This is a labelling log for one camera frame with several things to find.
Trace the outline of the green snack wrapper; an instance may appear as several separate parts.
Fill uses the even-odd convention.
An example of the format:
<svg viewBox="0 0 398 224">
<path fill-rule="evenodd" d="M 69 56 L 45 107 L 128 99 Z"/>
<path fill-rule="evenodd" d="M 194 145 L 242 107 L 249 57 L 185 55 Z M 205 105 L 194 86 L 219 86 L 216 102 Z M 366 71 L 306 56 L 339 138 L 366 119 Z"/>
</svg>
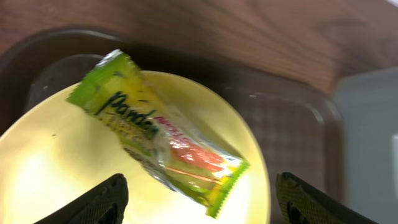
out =
<svg viewBox="0 0 398 224">
<path fill-rule="evenodd" d="M 154 179 L 205 206 L 216 218 L 249 163 L 207 139 L 121 50 L 114 50 L 68 97 L 117 134 Z"/>
</svg>

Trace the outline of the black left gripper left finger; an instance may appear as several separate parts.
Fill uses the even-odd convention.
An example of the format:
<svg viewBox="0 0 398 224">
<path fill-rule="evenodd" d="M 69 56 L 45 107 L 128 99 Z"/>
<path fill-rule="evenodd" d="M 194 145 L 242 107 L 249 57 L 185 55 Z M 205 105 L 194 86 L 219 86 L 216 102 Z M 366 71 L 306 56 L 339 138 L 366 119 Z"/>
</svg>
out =
<svg viewBox="0 0 398 224">
<path fill-rule="evenodd" d="M 35 224 L 121 224 L 128 200 L 125 176 L 114 174 Z"/>
</svg>

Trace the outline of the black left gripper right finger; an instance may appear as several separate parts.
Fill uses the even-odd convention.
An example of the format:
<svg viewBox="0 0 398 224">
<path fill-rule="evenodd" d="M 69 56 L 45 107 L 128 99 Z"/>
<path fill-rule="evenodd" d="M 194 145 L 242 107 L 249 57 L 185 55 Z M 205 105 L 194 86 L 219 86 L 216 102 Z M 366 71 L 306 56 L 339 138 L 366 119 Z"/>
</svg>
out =
<svg viewBox="0 0 398 224">
<path fill-rule="evenodd" d="M 376 224 L 290 172 L 279 174 L 275 186 L 277 201 L 286 223 Z"/>
</svg>

